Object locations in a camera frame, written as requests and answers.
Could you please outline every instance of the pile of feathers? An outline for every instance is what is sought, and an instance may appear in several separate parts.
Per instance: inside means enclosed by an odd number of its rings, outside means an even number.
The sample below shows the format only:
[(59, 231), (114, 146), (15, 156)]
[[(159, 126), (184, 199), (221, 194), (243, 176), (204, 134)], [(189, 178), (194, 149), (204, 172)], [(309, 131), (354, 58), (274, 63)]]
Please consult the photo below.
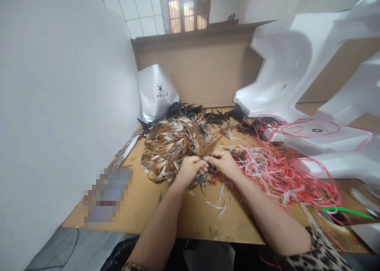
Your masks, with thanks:
[[(230, 117), (240, 125), (233, 125)], [(233, 140), (236, 139), (234, 130), (237, 128), (242, 131), (241, 123), (245, 120), (246, 116), (239, 105), (222, 114), (220, 111), (207, 112), (202, 106), (187, 105), (181, 100), (175, 102), (161, 119), (148, 123), (139, 120), (143, 128), (141, 137), (145, 138), (141, 164), (153, 182), (167, 180), (172, 183), (184, 157), (196, 155), (203, 158), (211, 155), (222, 137), (217, 138), (215, 129)], [(255, 127), (244, 124), (243, 129), (255, 130)], [(189, 189), (197, 185), (206, 186), (207, 179), (216, 172), (209, 168), (204, 174), (198, 173)]]

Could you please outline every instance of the green string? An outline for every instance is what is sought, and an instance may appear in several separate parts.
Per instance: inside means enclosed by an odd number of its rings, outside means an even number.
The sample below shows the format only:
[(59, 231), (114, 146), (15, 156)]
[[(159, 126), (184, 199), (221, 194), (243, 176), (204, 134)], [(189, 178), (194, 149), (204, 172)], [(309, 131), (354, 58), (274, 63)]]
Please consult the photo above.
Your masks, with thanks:
[(362, 214), (362, 213), (359, 213), (359, 212), (355, 212), (355, 211), (353, 211), (353, 210), (349, 210), (349, 209), (346, 209), (346, 208), (342, 208), (342, 207), (322, 208), (322, 210), (325, 210), (325, 211), (328, 211), (328, 212), (330, 212), (330, 211), (335, 211), (335, 210), (338, 210), (338, 211), (341, 211), (341, 212), (349, 212), (349, 213), (351, 213), (351, 214), (355, 214), (355, 215), (357, 215), (357, 216), (362, 216), (363, 218), (370, 218), (370, 219), (373, 219), (373, 220), (374, 220), (374, 218), (371, 217), (371, 216), (368, 216), (368, 215), (366, 215), (366, 214)]

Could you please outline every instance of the wooden table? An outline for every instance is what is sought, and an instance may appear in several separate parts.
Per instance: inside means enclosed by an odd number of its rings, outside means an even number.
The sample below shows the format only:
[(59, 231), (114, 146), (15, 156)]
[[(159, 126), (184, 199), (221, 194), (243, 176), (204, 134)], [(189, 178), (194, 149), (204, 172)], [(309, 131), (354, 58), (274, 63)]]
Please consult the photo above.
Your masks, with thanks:
[[(242, 134), (236, 132), (236, 137), (241, 138), (242, 136)], [(223, 137), (220, 141), (220, 145), (225, 146), (243, 143), (251, 143), (251, 140), (246, 138), (243, 141), (230, 141), (228, 138)], [(121, 201), (112, 222), (84, 223), (84, 204), (81, 202), (62, 223), (62, 226), (140, 234), (169, 187), (167, 182), (153, 183), (148, 179), (147, 174), (143, 172), (140, 164), (143, 147), (143, 140), (139, 140), (122, 166), (122, 168), (132, 168), (133, 175), (128, 189), (125, 191), (124, 200)], [(336, 180), (336, 185), (343, 197), (342, 207), (370, 215), (350, 195), (351, 188), (362, 184), (357, 179)], [(226, 189), (231, 191), (232, 202), (221, 217), (217, 216), (219, 210), (206, 203), (206, 201), (209, 201), (216, 204), (220, 189), (221, 182), (219, 181), (216, 185), (210, 184), (208, 187), (204, 187), (205, 195), (199, 187), (193, 190), (194, 195), (185, 193), (178, 219), (177, 237), (265, 244), (248, 206), (244, 201), (239, 203), (241, 197), (238, 192), (226, 185)], [(310, 225), (306, 214), (299, 205), (294, 204), (289, 208), (289, 211), (302, 225)], [(310, 213), (314, 215), (314, 218), (317, 218), (315, 211), (310, 209)], [(349, 220), (354, 223), (373, 222), (371, 219), (355, 215), (350, 215)], [(370, 252), (368, 247), (349, 227), (335, 225), (324, 218), (322, 218), (322, 222), (346, 251)]]

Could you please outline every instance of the leopard print clothing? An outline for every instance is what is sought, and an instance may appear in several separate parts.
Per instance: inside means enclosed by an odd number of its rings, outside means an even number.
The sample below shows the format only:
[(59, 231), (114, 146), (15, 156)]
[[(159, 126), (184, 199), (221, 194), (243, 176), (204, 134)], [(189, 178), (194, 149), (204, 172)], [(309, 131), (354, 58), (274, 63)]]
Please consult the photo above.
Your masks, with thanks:
[[(348, 263), (329, 247), (324, 240), (310, 227), (306, 228), (312, 237), (312, 250), (300, 255), (294, 255), (275, 260), (283, 271), (353, 271)], [(133, 263), (126, 263), (120, 271), (145, 271)]]

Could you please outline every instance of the window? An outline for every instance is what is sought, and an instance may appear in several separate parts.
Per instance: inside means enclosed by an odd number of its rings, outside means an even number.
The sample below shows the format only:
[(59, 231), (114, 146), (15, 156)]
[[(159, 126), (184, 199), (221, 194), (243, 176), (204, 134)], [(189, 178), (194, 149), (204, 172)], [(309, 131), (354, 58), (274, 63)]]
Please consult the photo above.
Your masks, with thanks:
[(205, 29), (211, 0), (168, 0), (172, 33)]

